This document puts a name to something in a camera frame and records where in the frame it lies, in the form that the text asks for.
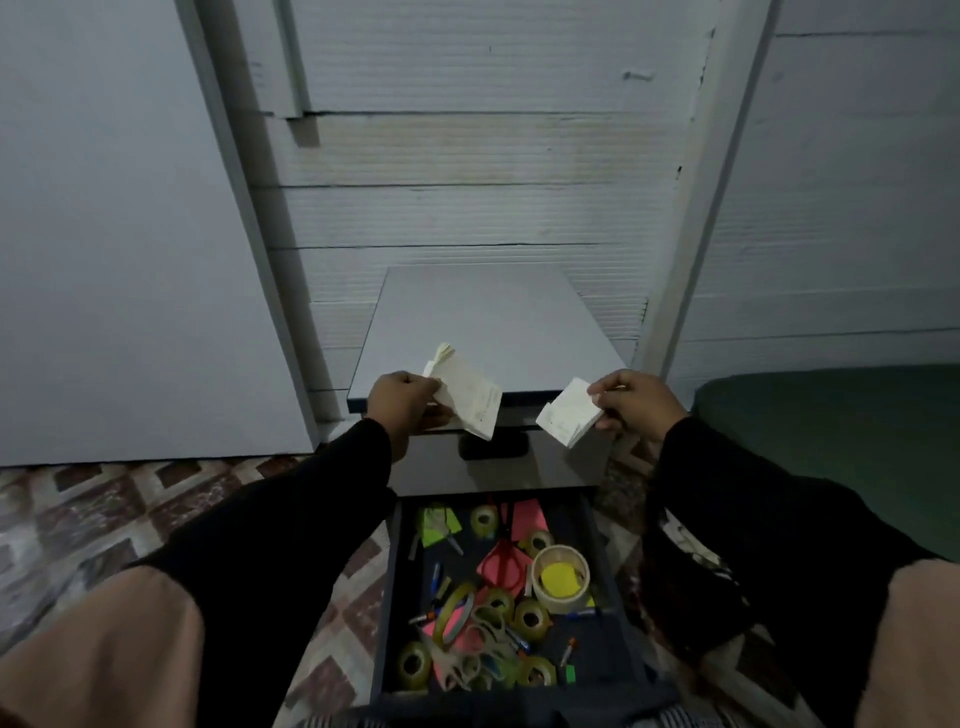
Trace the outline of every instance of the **drawer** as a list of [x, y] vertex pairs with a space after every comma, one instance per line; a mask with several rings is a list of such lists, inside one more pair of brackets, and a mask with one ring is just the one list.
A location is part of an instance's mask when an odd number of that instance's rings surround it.
[[[472, 508], [488, 502], [485, 494], [444, 497], [464, 525], [456, 538], [465, 555], [458, 556], [446, 543], [418, 549], [409, 559], [416, 533], [415, 519], [432, 497], [405, 497], [398, 502], [390, 522], [390, 564], [384, 586], [383, 607], [377, 633], [371, 703], [373, 714], [400, 724], [428, 724], [442, 718], [443, 725], [525, 725], [558, 724], [558, 714], [568, 725], [621, 725], [626, 718], [642, 717], [677, 701], [672, 684], [657, 679], [644, 666], [636, 640], [639, 635], [626, 621], [619, 592], [588, 502], [591, 489], [548, 489], [537, 493], [548, 527], [557, 543], [579, 550], [591, 573], [591, 592], [599, 614], [587, 619], [552, 618], [546, 638], [535, 645], [539, 654], [556, 665], [570, 637], [578, 646], [571, 664], [576, 667], [573, 685], [539, 688], [499, 686], [489, 692], [442, 692], [431, 678], [427, 693], [398, 693], [398, 655], [404, 645], [417, 638], [408, 620], [429, 608], [430, 581], [434, 566], [441, 563], [453, 584], [472, 580], [478, 586], [477, 564], [492, 548], [493, 541], [477, 539], [469, 530]], [[524, 500], [523, 491], [497, 494], [496, 502]]]
[[[501, 439], [507, 442], [498, 449]], [[598, 485], [611, 447], [610, 437], [595, 430], [573, 449], [535, 425], [498, 427], [490, 447], [448, 430], [411, 438], [406, 457], [394, 465], [390, 487], [407, 497]], [[499, 456], [518, 451], [525, 454]]]

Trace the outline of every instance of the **white door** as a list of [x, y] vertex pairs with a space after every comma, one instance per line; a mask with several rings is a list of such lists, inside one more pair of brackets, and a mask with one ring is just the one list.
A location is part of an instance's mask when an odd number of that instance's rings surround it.
[[313, 445], [183, 5], [0, 4], [0, 465]]

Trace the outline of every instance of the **person's left hand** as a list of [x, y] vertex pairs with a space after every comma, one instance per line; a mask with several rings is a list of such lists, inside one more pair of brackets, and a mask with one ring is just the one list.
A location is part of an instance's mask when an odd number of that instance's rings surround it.
[[409, 372], [384, 375], [373, 385], [367, 397], [367, 417], [387, 430], [394, 462], [407, 453], [410, 435], [450, 422], [453, 410], [433, 401], [439, 389], [437, 379]]

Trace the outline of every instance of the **green sticky note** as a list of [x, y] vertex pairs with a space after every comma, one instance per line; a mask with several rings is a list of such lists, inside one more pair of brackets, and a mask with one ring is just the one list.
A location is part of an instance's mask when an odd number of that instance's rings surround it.
[[[433, 518], [428, 517], [428, 511], [433, 514]], [[423, 541], [424, 548], [432, 546], [444, 539], [444, 534], [430, 525], [430, 523], [442, 519], [444, 517], [444, 511], [446, 511], [446, 527], [450, 530], [450, 533], [460, 533], [464, 530], [457, 520], [456, 514], [449, 508], [424, 508], [420, 512], [420, 538]]]

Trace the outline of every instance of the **cabinet top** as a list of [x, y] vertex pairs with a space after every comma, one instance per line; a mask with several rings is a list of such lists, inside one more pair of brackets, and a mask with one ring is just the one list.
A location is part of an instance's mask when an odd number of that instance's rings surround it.
[[558, 266], [398, 266], [380, 290], [349, 410], [366, 410], [380, 375], [421, 374], [443, 342], [503, 389], [504, 407], [546, 404], [575, 376], [593, 381], [623, 367]]

